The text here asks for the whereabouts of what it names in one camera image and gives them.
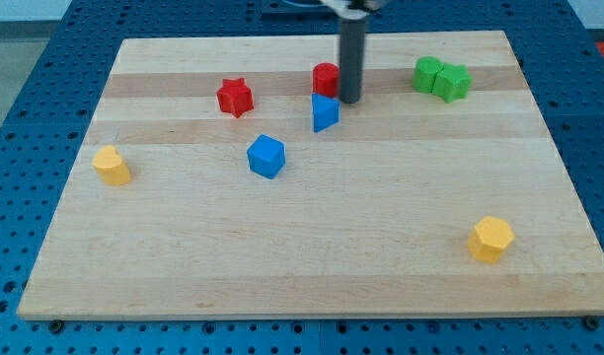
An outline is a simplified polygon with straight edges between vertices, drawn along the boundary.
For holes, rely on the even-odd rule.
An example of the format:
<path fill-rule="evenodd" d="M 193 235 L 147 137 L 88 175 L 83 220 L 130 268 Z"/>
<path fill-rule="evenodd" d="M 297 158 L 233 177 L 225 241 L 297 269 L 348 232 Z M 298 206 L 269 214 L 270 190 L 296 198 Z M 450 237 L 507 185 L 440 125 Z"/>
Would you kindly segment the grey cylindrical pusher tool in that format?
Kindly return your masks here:
<path fill-rule="evenodd" d="M 340 20 L 340 100 L 356 104 L 361 99 L 367 19 Z"/>

